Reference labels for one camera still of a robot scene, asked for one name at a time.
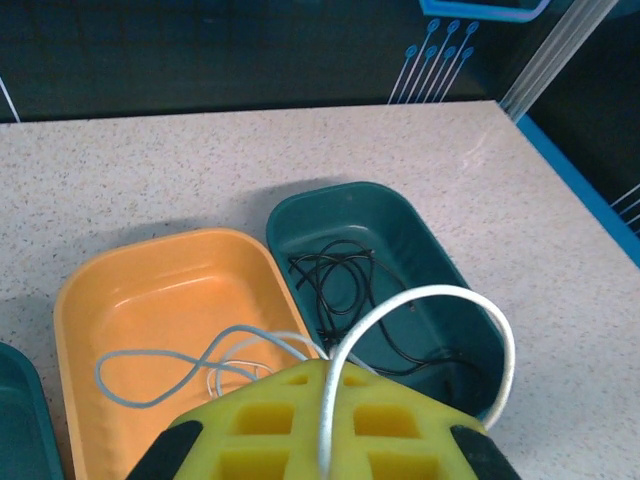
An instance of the black cable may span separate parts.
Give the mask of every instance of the black cable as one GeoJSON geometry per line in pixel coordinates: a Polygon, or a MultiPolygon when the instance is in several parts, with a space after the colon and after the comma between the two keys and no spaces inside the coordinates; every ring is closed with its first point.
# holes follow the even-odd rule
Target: black cable
{"type": "MultiPolygon", "coordinates": [[[[372,309],[377,306],[377,302],[373,294],[375,266],[378,266],[385,271],[385,273],[388,274],[398,285],[400,290],[406,290],[408,288],[399,275],[379,259],[375,258],[373,253],[373,250],[368,249],[360,242],[341,239],[330,242],[317,254],[305,254],[299,257],[289,258],[289,272],[295,269],[301,275],[301,279],[296,284],[296,289],[300,290],[304,284],[308,283],[315,291],[316,310],[321,324],[321,328],[317,331],[327,350],[337,345],[342,337],[360,319],[367,303],[370,304],[372,309]],[[338,245],[354,245],[359,248],[360,251],[352,253],[328,253],[329,250],[338,245]],[[365,272],[364,268],[358,264],[357,260],[364,260],[369,263],[368,274],[365,272]],[[301,266],[301,264],[304,263],[313,263],[313,267],[309,270],[305,270],[301,266]],[[332,273],[339,268],[343,268],[348,272],[355,287],[353,301],[344,309],[337,309],[331,306],[324,293],[328,279],[331,277],[332,273]],[[351,315],[351,319],[347,322],[346,326],[337,328],[333,319],[334,315],[340,317],[351,315]]],[[[412,302],[408,303],[407,307],[412,311],[415,311],[415,306],[412,302]]],[[[390,370],[370,365],[371,368],[382,375],[407,376],[431,366],[444,363],[457,363],[471,368],[479,376],[482,376],[482,371],[473,362],[465,359],[459,352],[449,351],[448,355],[434,356],[426,359],[413,357],[400,348],[400,346],[393,340],[389,330],[382,320],[378,322],[377,325],[389,346],[399,356],[414,364],[412,367],[405,370],[390,370]]]]}

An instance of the white cable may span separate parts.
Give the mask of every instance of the white cable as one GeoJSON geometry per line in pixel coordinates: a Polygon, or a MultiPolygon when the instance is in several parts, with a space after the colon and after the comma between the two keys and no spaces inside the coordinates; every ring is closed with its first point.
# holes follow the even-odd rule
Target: white cable
{"type": "MultiPolygon", "coordinates": [[[[316,345],[310,338],[305,337],[301,333],[282,331],[282,332],[271,332],[270,335],[273,336],[273,337],[276,337],[276,338],[281,338],[281,339],[286,339],[286,340],[296,340],[298,342],[302,342],[305,345],[308,345],[311,348],[313,348],[317,352],[317,354],[318,354],[318,356],[320,358],[322,358],[323,360],[329,360],[329,357],[324,352],[322,347],[316,345]]],[[[227,350],[227,352],[222,356],[222,358],[220,358],[220,363],[225,364],[226,362],[228,362],[229,358],[234,353],[236,353],[237,351],[242,350],[243,348],[246,348],[246,347],[248,347],[250,345],[253,345],[254,343],[261,342],[263,340],[265,340],[265,339],[262,338],[262,337],[254,336],[252,338],[248,338],[246,340],[243,340],[240,343],[235,344],[233,347],[231,347],[229,350],[227,350]]],[[[223,393],[222,393],[222,385],[221,385],[220,375],[218,374],[218,370],[217,369],[215,369],[215,370],[216,370],[216,373],[214,375],[215,375],[216,395],[218,397],[221,397],[223,395],[223,393]]]]}
{"type": "Polygon", "coordinates": [[[511,385],[513,384],[516,359],[513,332],[511,331],[509,321],[504,314],[489,299],[483,297],[479,293],[462,287],[456,287],[453,285],[429,285],[406,290],[381,303],[356,323],[353,328],[349,330],[342,342],[340,342],[340,345],[335,352],[335,357],[329,367],[327,382],[325,384],[324,394],[322,397],[322,409],[320,411],[320,426],[318,431],[318,464],[323,478],[328,478],[331,467],[331,443],[333,436],[333,414],[336,406],[336,394],[338,392],[338,386],[340,385],[340,374],[349,352],[360,337],[369,330],[369,328],[375,325],[392,310],[412,300],[441,295],[464,298],[481,306],[490,314],[494,325],[502,335],[502,341],[504,344],[502,382],[500,383],[496,399],[484,419],[483,424],[485,428],[491,428],[502,414],[509,397],[509,392],[511,391],[511,385]]]}
{"type": "MultiPolygon", "coordinates": [[[[234,363],[236,365],[248,365],[250,367],[255,367],[254,376],[256,377],[256,380],[260,380],[260,375],[258,375],[258,372],[260,372],[261,368],[269,373],[273,373],[273,369],[268,365],[260,362],[250,362],[249,360],[227,360],[226,362],[224,362],[224,365],[232,365],[234,363]]],[[[207,392],[209,392],[209,396],[211,398],[214,398],[213,390],[211,390],[211,375],[213,375],[213,373],[216,373],[216,375],[218,375],[218,371],[218,368],[212,368],[209,370],[209,373],[207,373],[207,392]]]]}
{"type": "MultiPolygon", "coordinates": [[[[329,350],[329,358],[330,359],[333,359],[333,357],[335,357],[337,348],[338,348],[338,346],[334,345],[333,347],[331,347],[331,350],[329,350]]],[[[369,373],[373,373],[374,375],[380,375],[373,368],[371,368],[369,365],[367,365],[362,360],[360,360],[358,357],[356,357],[356,355],[354,353],[349,353],[349,356],[347,357],[347,359],[350,360],[354,365],[359,366],[360,368],[366,370],[369,373]]]]}

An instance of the blue wall graphic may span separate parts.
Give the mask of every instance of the blue wall graphic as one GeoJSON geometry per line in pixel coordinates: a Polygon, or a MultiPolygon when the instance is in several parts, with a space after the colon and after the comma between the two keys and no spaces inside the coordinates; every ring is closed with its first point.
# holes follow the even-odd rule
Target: blue wall graphic
{"type": "Polygon", "coordinates": [[[449,93],[462,70],[462,66],[473,55],[474,48],[467,47],[467,44],[471,36],[478,30],[480,23],[471,22],[465,29],[464,38],[457,46],[455,43],[460,37],[456,35],[456,32],[460,29],[460,20],[452,20],[447,25],[446,37],[442,44],[428,46],[432,34],[440,28],[440,24],[439,18],[431,20],[420,49],[418,50],[417,45],[411,45],[405,50],[405,60],[391,95],[389,95],[387,105],[391,103],[442,102],[449,93]],[[420,89],[415,93],[418,85],[421,85],[420,89]]]}
{"type": "Polygon", "coordinates": [[[534,20],[551,3],[551,0],[538,0],[534,8],[501,7],[448,0],[420,0],[425,16],[443,16],[473,18],[495,22],[526,23],[534,20]]]}

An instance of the square hole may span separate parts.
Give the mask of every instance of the square hole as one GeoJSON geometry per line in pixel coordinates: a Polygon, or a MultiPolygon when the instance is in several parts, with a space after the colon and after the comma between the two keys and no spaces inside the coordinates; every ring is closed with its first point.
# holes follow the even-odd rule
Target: square hole
{"type": "Polygon", "coordinates": [[[401,455],[391,452],[370,452],[373,480],[444,480],[440,462],[428,455],[401,455]]]}
{"type": "Polygon", "coordinates": [[[230,450],[220,454],[220,480],[282,480],[289,461],[286,450],[230,450]]]}
{"type": "Polygon", "coordinates": [[[232,435],[288,435],[295,408],[286,403],[245,405],[236,415],[232,435]]]}
{"type": "Polygon", "coordinates": [[[356,435],[420,438],[409,410],[397,405],[360,405],[353,412],[356,435]]]}

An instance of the cable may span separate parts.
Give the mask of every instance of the cable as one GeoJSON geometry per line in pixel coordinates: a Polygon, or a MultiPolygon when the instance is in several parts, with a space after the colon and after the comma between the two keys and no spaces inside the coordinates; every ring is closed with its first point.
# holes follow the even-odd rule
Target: cable
{"type": "MultiPolygon", "coordinates": [[[[322,348],[320,348],[318,345],[316,345],[310,338],[305,337],[304,335],[300,334],[300,333],[296,333],[296,332],[271,332],[270,335],[272,335],[273,337],[276,338],[282,338],[282,339],[289,339],[289,340],[297,340],[299,342],[302,342],[306,345],[309,345],[310,347],[312,347],[317,353],[318,356],[320,358],[322,358],[323,360],[329,360],[329,357],[327,356],[327,354],[324,352],[324,350],[322,350],[322,348]]],[[[227,352],[220,358],[220,363],[225,363],[228,361],[228,359],[235,354],[236,352],[238,352],[239,350],[242,350],[243,348],[246,348],[250,345],[253,345],[255,343],[261,342],[263,340],[267,340],[264,337],[253,337],[253,338],[248,338],[246,340],[243,340],[240,343],[237,343],[236,345],[234,345],[233,347],[231,347],[229,350],[227,350],[227,352]]],[[[215,374],[215,389],[216,389],[216,395],[218,397],[221,397],[223,395],[222,393],[222,385],[220,382],[220,375],[218,375],[217,373],[215,374]]]]}
{"type": "Polygon", "coordinates": [[[204,353],[200,356],[199,359],[195,359],[193,357],[190,357],[188,355],[184,355],[182,353],[172,352],[170,350],[117,350],[115,352],[107,353],[107,354],[103,355],[102,357],[100,357],[100,359],[98,359],[98,361],[96,362],[96,366],[95,366],[95,369],[94,369],[94,377],[95,377],[96,384],[98,385],[98,388],[100,389],[100,391],[107,398],[109,398],[110,400],[113,400],[114,402],[116,402],[116,403],[118,403],[120,405],[123,405],[125,407],[130,407],[130,408],[149,408],[149,407],[153,407],[155,405],[158,405],[159,403],[163,402],[164,400],[169,398],[171,395],[176,393],[182,387],[184,387],[187,383],[189,383],[189,381],[196,375],[196,373],[198,373],[198,370],[200,370],[202,367],[216,368],[216,369],[220,369],[220,370],[228,370],[228,371],[232,371],[232,372],[238,373],[240,375],[244,375],[245,377],[249,378],[250,380],[255,380],[256,378],[253,375],[248,373],[246,370],[242,370],[241,368],[232,367],[231,365],[225,365],[224,362],[216,363],[216,362],[208,362],[207,361],[209,356],[211,356],[211,353],[220,344],[220,342],[226,336],[228,336],[228,335],[230,335],[231,333],[234,333],[234,332],[252,333],[252,334],[257,335],[259,337],[262,337],[262,338],[264,338],[266,340],[269,340],[271,343],[279,346],[280,348],[283,348],[284,350],[289,352],[291,355],[293,355],[294,357],[296,357],[300,361],[307,360],[307,357],[304,354],[300,353],[298,350],[296,350],[295,348],[291,347],[289,344],[283,342],[278,337],[275,337],[275,336],[273,336],[272,334],[270,334],[268,332],[260,330],[259,328],[252,327],[250,325],[234,325],[234,326],[226,328],[222,332],[220,332],[218,334],[218,336],[215,339],[213,339],[213,341],[209,344],[209,346],[204,351],[204,353]],[[165,357],[171,357],[171,358],[176,358],[178,360],[183,360],[185,362],[192,363],[193,367],[182,378],[182,380],[180,380],[178,383],[176,383],[169,390],[167,390],[163,394],[159,395],[158,397],[154,398],[153,400],[150,400],[148,402],[133,402],[133,401],[127,400],[126,398],[122,398],[122,397],[116,395],[115,393],[113,393],[111,390],[109,390],[109,388],[104,384],[104,382],[102,380],[102,365],[104,364],[104,362],[106,362],[107,360],[109,360],[111,358],[115,358],[115,357],[132,357],[132,356],[165,356],[165,357]]]}
{"type": "Polygon", "coordinates": [[[377,308],[373,309],[358,323],[356,323],[347,333],[335,352],[335,357],[329,367],[322,397],[322,408],[320,411],[320,425],[318,431],[318,464],[324,478],[328,478],[331,467],[333,414],[335,412],[338,386],[340,385],[340,374],[342,373],[342,368],[344,367],[344,363],[347,360],[349,352],[358,342],[360,337],[362,337],[369,328],[379,322],[389,312],[412,300],[442,295],[463,298],[484,308],[490,314],[493,324],[502,335],[502,341],[504,344],[502,381],[493,405],[484,418],[484,427],[486,429],[491,428],[502,414],[513,384],[516,355],[513,332],[511,331],[509,321],[502,311],[500,311],[493,302],[479,293],[453,285],[429,285],[406,290],[381,303],[377,308]]]}
{"type": "MultiPolygon", "coordinates": [[[[309,284],[316,294],[316,314],[321,326],[318,333],[320,334],[323,344],[327,350],[331,350],[335,345],[340,343],[341,338],[343,338],[344,335],[353,327],[355,322],[360,319],[367,303],[369,303],[372,309],[377,306],[377,302],[373,294],[373,279],[376,267],[381,268],[387,275],[389,275],[398,285],[399,290],[402,291],[408,289],[407,285],[398,276],[398,274],[379,259],[375,258],[373,253],[374,251],[372,249],[367,248],[358,241],[340,239],[330,242],[317,254],[304,254],[298,257],[289,258],[289,272],[296,270],[301,275],[301,279],[296,283],[296,289],[300,290],[303,285],[309,284]],[[360,251],[354,253],[328,253],[332,248],[338,245],[354,245],[359,248],[360,251]],[[364,267],[359,265],[357,260],[364,260],[368,263],[368,272],[365,272],[364,267]],[[308,262],[312,262],[314,266],[309,270],[305,270],[302,268],[301,264],[308,262]],[[327,281],[331,274],[337,271],[338,268],[344,269],[349,274],[353,280],[354,288],[353,301],[343,309],[338,309],[331,305],[324,293],[327,281]],[[345,326],[337,328],[336,322],[333,318],[334,315],[351,316],[351,318],[347,321],[345,326]]],[[[413,303],[409,304],[409,308],[411,311],[415,311],[413,303]]],[[[472,369],[480,377],[484,376],[480,368],[478,368],[473,362],[465,359],[460,352],[453,349],[440,351],[448,352],[449,354],[446,356],[427,355],[425,358],[416,358],[405,352],[394,341],[384,322],[378,323],[378,327],[391,349],[404,360],[413,364],[413,366],[407,367],[404,370],[392,370],[371,364],[368,366],[379,374],[392,377],[408,376],[435,365],[443,363],[457,363],[472,369]]]]}
{"type": "MultiPolygon", "coordinates": [[[[260,376],[258,375],[258,372],[260,371],[260,368],[265,369],[267,372],[269,373],[273,373],[273,369],[271,367],[269,367],[268,365],[265,365],[264,363],[260,363],[260,362],[251,362],[249,360],[227,360],[225,362],[220,362],[223,365],[229,365],[229,364],[238,364],[238,365],[248,365],[251,367],[255,367],[254,370],[254,377],[256,380],[260,380],[260,376]]],[[[207,373],[207,392],[209,392],[209,396],[211,398],[215,398],[217,397],[221,397],[222,394],[218,395],[218,392],[216,392],[216,395],[214,396],[213,394],[213,390],[211,390],[211,375],[213,375],[214,373],[216,374],[216,379],[219,378],[218,372],[220,371],[219,368],[212,368],[209,370],[209,373],[207,373]]]]}

